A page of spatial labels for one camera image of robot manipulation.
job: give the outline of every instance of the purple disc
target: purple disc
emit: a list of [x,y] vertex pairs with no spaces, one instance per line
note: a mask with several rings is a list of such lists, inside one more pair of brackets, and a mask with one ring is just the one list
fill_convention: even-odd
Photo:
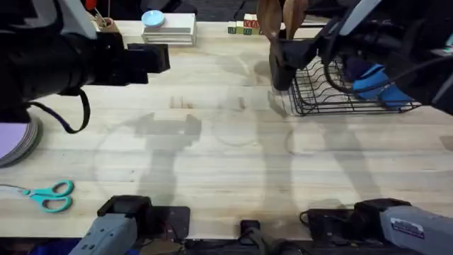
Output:
[[12,152],[25,136],[28,124],[0,123],[0,159]]

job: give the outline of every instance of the wooden tabletop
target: wooden tabletop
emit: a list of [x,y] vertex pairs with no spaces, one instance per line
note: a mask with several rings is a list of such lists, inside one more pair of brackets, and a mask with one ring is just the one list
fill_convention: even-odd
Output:
[[[118,26],[126,40],[140,40],[139,23]],[[81,237],[102,204],[126,194],[190,207],[192,238],[234,237],[241,219],[260,220],[279,237],[307,237],[300,211],[370,198],[453,216],[453,117],[432,108],[286,114],[288,95],[270,87],[268,41],[228,35],[226,26],[198,23],[197,47],[172,48],[171,70],[150,74],[147,85],[85,86],[92,117],[78,135],[31,109],[44,122],[43,140],[2,169],[0,183],[44,188],[70,179],[74,204],[47,214],[2,192],[0,236]],[[41,101],[81,123],[77,98]]]

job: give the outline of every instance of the scissors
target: scissors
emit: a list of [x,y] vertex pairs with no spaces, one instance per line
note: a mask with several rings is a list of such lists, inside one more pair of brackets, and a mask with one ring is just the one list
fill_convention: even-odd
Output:
[[[28,196],[31,200],[36,201],[40,209],[46,213],[59,213],[69,208],[72,204],[72,198],[69,194],[74,190],[74,182],[68,180],[58,181],[50,188],[28,189],[8,184],[0,184],[0,186],[14,188],[20,194]],[[60,186],[67,186],[67,189],[58,193],[56,190]],[[64,204],[60,208],[52,209],[47,206],[47,203],[50,201],[64,201]]]

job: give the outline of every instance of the toy block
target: toy block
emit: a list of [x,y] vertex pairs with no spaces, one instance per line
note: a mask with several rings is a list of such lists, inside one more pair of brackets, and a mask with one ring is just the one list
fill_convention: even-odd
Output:
[[243,35],[243,21],[237,21],[236,22],[236,34],[238,35]]
[[252,35],[259,35],[260,34],[260,28],[252,28]]
[[244,35],[252,35],[253,29],[252,28],[243,28]]
[[243,16],[243,26],[244,28],[251,28],[253,25],[253,15],[246,13]]
[[228,34],[236,34],[236,22],[228,22]]
[[260,24],[258,23],[258,17],[256,14],[252,15],[252,28],[260,28]]

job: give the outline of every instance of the wire dish rack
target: wire dish rack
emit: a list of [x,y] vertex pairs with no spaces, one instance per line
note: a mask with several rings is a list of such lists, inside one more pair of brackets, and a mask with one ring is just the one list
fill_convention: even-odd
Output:
[[[352,84],[344,80],[339,59],[328,66],[331,80],[339,87],[352,90]],[[405,113],[420,107],[415,101],[369,100],[357,94],[343,93],[332,87],[324,74],[321,59],[316,58],[305,69],[298,70],[290,87],[292,108],[300,115],[339,113]]]

